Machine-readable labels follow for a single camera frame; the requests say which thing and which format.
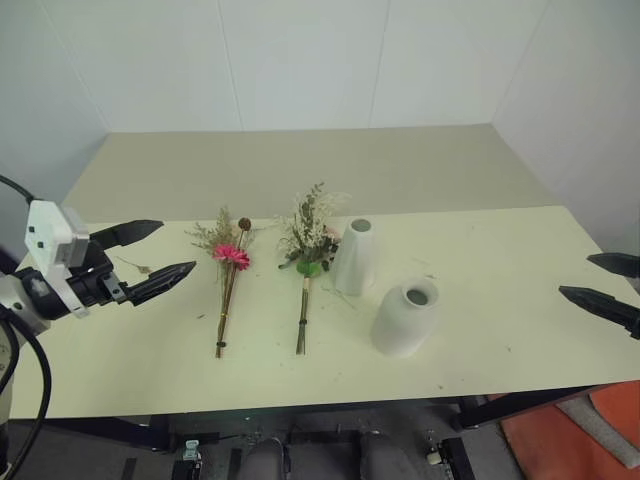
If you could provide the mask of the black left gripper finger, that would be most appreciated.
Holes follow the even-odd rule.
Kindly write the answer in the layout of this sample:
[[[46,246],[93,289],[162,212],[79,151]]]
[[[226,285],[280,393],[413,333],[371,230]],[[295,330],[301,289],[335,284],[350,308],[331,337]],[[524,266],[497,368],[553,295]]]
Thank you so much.
[[[159,295],[166,293],[185,279],[197,265],[196,261],[177,263],[154,271],[133,286],[122,283],[122,290],[127,301],[138,306]]]
[[[102,249],[127,246],[146,238],[163,226],[164,223],[159,220],[133,220],[93,232],[90,239]]]

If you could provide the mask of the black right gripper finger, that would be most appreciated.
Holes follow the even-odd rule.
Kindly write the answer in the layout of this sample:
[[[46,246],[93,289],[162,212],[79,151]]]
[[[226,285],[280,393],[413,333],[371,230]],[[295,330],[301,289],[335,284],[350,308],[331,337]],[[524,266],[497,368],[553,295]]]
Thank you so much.
[[[625,328],[639,339],[639,308],[620,302],[615,297],[584,287],[559,286],[559,292],[583,310]]]
[[[589,255],[587,260],[615,275],[632,279],[639,277],[640,258],[635,255],[619,252],[603,252]]]

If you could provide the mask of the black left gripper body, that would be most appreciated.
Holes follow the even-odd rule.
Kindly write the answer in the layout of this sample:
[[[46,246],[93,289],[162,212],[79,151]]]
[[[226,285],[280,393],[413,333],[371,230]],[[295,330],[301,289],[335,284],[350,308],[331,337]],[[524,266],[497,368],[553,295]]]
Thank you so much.
[[[114,266],[102,246],[90,240],[83,261],[70,267],[67,283],[85,307],[118,304],[127,300],[122,283],[115,274]]]

